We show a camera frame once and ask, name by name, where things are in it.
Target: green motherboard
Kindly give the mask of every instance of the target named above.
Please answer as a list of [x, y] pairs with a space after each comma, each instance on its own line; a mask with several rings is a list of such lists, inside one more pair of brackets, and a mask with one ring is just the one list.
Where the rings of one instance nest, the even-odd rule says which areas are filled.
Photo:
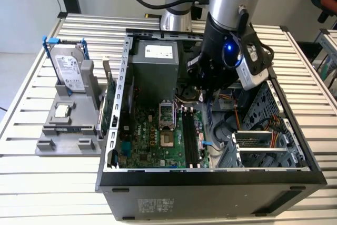
[[[176, 127], [159, 130], [158, 110], [136, 108], [131, 141], [122, 141], [120, 168], [186, 168], [183, 112], [176, 113]], [[200, 111], [193, 113], [196, 150], [201, 168], [208, 168], [207, 150], [199, 144], [204, 136]]]
[[113, 80], [112, 74], [110, 72], [108, 73], [107, 87], [105, 90], [104, 100], [101, 102], [98, 124], [96, 126], [96, 129], [98, 130], [98, 136], [100, 138], [103, 138], [109, 130], [112, 108], [115, 99], [115, 86], [115, 81]]

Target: aluminum workbench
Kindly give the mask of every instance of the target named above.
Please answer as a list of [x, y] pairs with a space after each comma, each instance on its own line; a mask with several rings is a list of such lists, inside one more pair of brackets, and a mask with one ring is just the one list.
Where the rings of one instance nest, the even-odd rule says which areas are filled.
[[[194, 22], [203, 32], [204, 22]], [[88, 42], [94, 74], [106, 82], [102, 57], [118, 75], [125, 29], [156, 30], [157, 19], [109, 18], [69, 14], [49, 36]], [[160, 221], [174, 224], [273, 225], [337, 224], [337, 104], [289, 32], [277, 26], [254, 26], [261, 41], [275, 51], [274, 70], [288, 102], [328, 181], [326, 188], [276, 218]], [[56, 90], [56, 76], [44, 51], [38, 54], [0, 124], [0, 220], [5, 224], [113, 224], [103, 194], [95, 193], [98, 157], [34, 155]]]
[[337, 64], [337, 30], [321, 29], [318, 42]]

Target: robotic arm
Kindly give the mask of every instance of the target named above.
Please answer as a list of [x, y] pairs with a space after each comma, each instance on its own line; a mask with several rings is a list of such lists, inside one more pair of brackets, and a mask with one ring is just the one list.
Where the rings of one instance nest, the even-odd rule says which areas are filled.
[[[166, 0], [168, 4], [154, 6], [137, 1], [148, 8], [165, 8], [161, 29], [180, 32], [192, 32], [192, 4], [206, 4], [204, 0]], [[187, 62], [187, 73], [193, 85], [205, 91], [206, 100], [218, 89], [226, 89], [238, 77], [245, 90], [268, 77], [273, 51], [260, 42], [250, 24], [257, 2], [209, 0], [200, 54]]]

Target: motherboard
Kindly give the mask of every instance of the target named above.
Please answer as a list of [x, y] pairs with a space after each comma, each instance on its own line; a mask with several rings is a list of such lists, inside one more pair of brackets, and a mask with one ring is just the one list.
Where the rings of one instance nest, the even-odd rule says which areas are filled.
[[[121, 143], [120, 168], [190, 168], [191, 155], [197, 159], [196, 167], [209, 167], [207, 150], [202, 146], [200, 111], [177, 110], [173, 105], [172, 108], [170, 111], [168, 104], [159, 109], [136, 107], [133, 133]], [[160, 124], [169, 122], [172, 117], [175, 128]], [[192, 117], [192, 121], [187, 123], [187, 117]]]

